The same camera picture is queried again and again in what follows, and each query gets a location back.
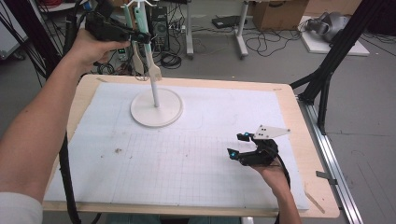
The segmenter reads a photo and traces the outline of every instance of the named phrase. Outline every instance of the person's right arm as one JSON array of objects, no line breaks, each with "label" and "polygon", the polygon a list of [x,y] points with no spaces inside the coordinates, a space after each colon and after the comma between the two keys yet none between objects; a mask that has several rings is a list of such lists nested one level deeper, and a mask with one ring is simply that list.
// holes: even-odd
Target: person's right arm
[{"label": "person's right arm", "polygon": [[288,181],[286,180],[283,169],[278,160],[275,160],[271,166],[254,166],[255,169],[276,196],[279,206],[279,223],[280,224],[300,224],[302,223],[293,195],[290,192]]}]

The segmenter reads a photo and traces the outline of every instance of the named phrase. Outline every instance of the concrete floor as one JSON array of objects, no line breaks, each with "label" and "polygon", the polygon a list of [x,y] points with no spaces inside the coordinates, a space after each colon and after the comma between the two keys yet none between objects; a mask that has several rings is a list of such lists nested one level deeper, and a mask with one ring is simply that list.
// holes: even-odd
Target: concrete floor
[{"label": "concrete floor", "polygon": [[[232,36],[194,33],[193,37],[193,60],[186,57],[183,49],[181,67],[162,68],[164,77],[290,84],[314,72],[325,57],[308,53],[302,40],[297,40],[266,58],[249,50],[248,57],[241,61]],[[395,44],[370,41],[396,54]],[[347,56],[332,78],[326,131],[362,220],[394,223],[396,136],[392,130],[396,126],[396,61],[394,55],[364,40],[361,43],[371,52],[370,56]],[[270,47],[274,45],[279,43],[269,43]],[[28,60],[0,61],[0,134],[39,90]],[[95,214],[81,216],[86,222],[93,220]],[[105,216],[99,223],[105,223]],[[259,224],[273,222],[273,218],[255,218]],[[347,223],[343,215],[336,219],[304,218],[304,223],[318,222]],[[45,212],[43,223],[70,221],[66,212]]]}]

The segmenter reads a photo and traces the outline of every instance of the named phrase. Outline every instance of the desk leg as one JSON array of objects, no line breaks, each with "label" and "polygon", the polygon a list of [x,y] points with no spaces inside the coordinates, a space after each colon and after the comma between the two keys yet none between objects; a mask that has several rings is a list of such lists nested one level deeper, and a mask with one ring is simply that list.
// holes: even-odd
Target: desk leg
[{"label": "desk leg", "polygon": [[192,33],[191,33],[191,0],[187,1],[186,49],[187,49],[187,56],[190,59],[192,59],[194,54],[194,48],[192,46]]},{"label": "desk leg", "polygon": [[236,40],[238,41],[239,48],[241,49],[241,59],[248,56],[247,46],[245,45],[244,38],[242,37],[242,32],[244,31],[245,19],[248,13],[248,1],[244,1],[242,5],[242,11],[239,21],[238,30],[235,30]]}]

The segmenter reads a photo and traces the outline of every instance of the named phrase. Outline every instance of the computer tower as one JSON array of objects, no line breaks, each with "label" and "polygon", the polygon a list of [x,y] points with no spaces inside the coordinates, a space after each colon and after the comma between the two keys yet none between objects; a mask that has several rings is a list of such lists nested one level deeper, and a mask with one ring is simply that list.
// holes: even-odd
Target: computer tower
[{"label": "computer tower", "polygon": [[166,7],[154,7],[151,11],[152,32],[155,38],[154,50],[168,51],[169,47],[169,31],[168,16]]}]

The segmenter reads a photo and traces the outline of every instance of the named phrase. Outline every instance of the white stand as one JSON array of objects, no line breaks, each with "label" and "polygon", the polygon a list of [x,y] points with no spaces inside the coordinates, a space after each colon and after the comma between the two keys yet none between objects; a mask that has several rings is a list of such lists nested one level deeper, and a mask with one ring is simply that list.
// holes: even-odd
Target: white stand
[{"label": "white stand", "polygon": [[[136,15],[137,25],[139,26],[140,32],[147,33],[149,28],[146,19],[145,1],[137,0],[136,2],[138,2],[138,7],[141,12],[139,15]],[[164,127],[175,122],[180,117],[183,111],[183,104],[180,97],[175,92],[157,89],[156,77],[151,74],[151,66],[155,66],[155,64],[152,60],[150,44],[145,44],[145,51],[148,59],[148,72],[152,94],[151,91],[145,91],[137,95],[131,104],[131,114],[134,119],[142,125],[151,128]]]}]

